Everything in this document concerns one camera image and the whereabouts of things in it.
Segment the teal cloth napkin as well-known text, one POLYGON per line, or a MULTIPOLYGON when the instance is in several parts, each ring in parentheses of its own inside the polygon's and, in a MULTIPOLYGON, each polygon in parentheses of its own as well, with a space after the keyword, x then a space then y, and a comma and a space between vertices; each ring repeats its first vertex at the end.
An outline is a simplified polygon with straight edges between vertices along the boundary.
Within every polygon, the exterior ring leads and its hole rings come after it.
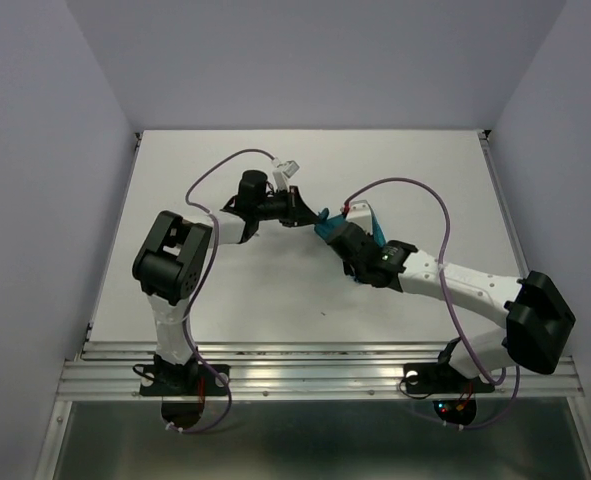
POLYGON ((374 235, 366 234, 360 227, 349 223, 346 215, 339 214, 314 226, 314 232, 341 259, 344 274, 355 282, 364 284, 362 278, 367 260, 374 252, 386 244, 383 231, 374 217, 374 235))

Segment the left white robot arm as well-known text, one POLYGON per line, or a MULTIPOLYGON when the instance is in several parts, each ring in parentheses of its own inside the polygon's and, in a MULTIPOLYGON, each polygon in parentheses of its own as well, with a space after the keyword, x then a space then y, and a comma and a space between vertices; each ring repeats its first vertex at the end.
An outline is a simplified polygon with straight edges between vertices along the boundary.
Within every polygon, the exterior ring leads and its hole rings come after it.
POLYGON ((188 310, 205 284, 219 246, 249 241, 263 221, 277 221, 287 228, 317 223, 316 213, 290 182, 296 168, 296 163, 288 162, 271 174, 245 171, 237 193, 220 210, 202 207, 201 216, 193 220, 171 211, 157 215, 132 267, 151 306, 156 331, 152 362, 133 368, 141 380, 140 395, 226 394, 230 368, 206 367, 198 359, 188 342, 188 310))

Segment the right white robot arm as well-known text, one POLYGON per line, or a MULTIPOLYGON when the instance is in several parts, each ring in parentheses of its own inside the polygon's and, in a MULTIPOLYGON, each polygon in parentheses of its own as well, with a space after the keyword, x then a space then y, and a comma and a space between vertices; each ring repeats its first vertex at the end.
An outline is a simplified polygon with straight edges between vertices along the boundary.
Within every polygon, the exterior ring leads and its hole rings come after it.
POLYGON ((379 245, 360 226, 346 222, 326 240, 346 273, 374 288, 441 300, 454 315, 462 308, 494 324, 473 338, 447 344, 420 383, 457 390, 483 373, 519 366, 541 375, 555 372, 576 318, 546 274, 498 276, 444 264, 416 246, 397 240, 379 245))

